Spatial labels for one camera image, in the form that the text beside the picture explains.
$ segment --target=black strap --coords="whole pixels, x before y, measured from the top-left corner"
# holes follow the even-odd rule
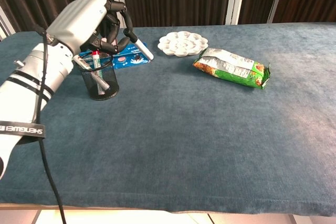
[[[22,76],[22,77],[24,77],[24,78],[32,81],[33,83],[35,83],[37,85],[40,85],[40,81],[38,79],[36,79],[34,76],[31,76],[31,75],[29,75],[29,74],[27,74],[25,72],[22,72],[20,70],[14,70],[13,74],[16,74],[18,76]],[[44,89],[47,90],[48,93],[51,96],[53,96],[55,94],[55,92],[53,92],[53,90],[50,87],[46,86],[46,85],[45,85]]]
[[[46,128],[42,124],[0,121],[0,134],[46,137]]]
[[[24,87],[24,88],[26,88],[26,89],[29,89],[30,91],[32,91],[32,92],[34,92],[35,94],[38,95],[38,90],[37,90],[36,88],[32,87],[31,85],[25,83],[24,81],[21,81],[21,80],[19,80],[19,79],[13,78],[13,77],[8,77],[8,78],[7,78],[7,81],[16,83],[16,84],[18,84],[18,85],[20,85],[20,86],[22,86],[22,87]],[[49,102],[49,98],[46,97],[45,94],[42,95],[42,98],[43,98],[46,102]]]

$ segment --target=green snack bag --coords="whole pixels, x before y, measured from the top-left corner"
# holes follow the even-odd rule
[[[194,67],[223,80],[263,89],[269,79],[269,66],[223,49],[207,48]]]

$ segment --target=white robotic arm segment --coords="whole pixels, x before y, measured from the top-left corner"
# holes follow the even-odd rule
[[[40,89],[43,71],[43,44],[38,44],[0,86],[0,121],[31,123]],[[41,109],[51,99],[73,68],[72,52],[63,44],[48,46],[46,89]],[[20,141],[20,135],[1,134],[1,131],[27,131],[22,127],[8,127],[0,123],[0,179],[5,173],[9,156]]]
[[[127,25],[127,37],[117,45],[110,43],[116,38],[120,22],[115,18],[115,12],[120,12]],[[95,35],[101,22],[110,25],[107,42]],[[45,90],[42,95],[41,109],[51,99],[65,77],[71,72],[71,60],[80,53],[81,49],[101,50],[108,54],[122,51],[132,40],[150,60],[153,55],[146,50],[140,40],[132,33],[132,21],[122,2],[109,0],[75,0],[71,2],[47,29],[48,62],[45,80]],[[34,131],[34,128],[22,126],[6,126],[7,123],[31,123],[35,112],[44,66],[44,45],[37,45],[23,62],[18,61],[18,68],[0,86],[0,179],[3,177],[9,156],[14,146],[22,138],[9,131]],[[103,80],[93,73],[93,79],[104,90]]]

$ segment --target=blue package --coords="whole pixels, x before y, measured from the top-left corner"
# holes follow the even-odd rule
[[[91,52],[91,50],[80,52],[79,56],[83,57],[87,55],[89,52]],[[92,57],[90,58],[83,57],[83,59],[93,66]],[[110,57],[100,58],[100,63],[103,65],[109,59]],[[127,47],[125,47],[125,49],[122,50],[120,53],[113,55],[113,61],[112,61],[114,69],[133,67],[137,65],[146,64],[148,62],[149,60],[134,44],[128,44]]]

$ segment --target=floor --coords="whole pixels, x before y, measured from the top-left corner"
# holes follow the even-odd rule
[[[172,214],[150,210],[66,210],[67,224],[336,224],[336,217],[292,216],[285,214]],[[58,224],[57,210],[0,210],[1,224]]]

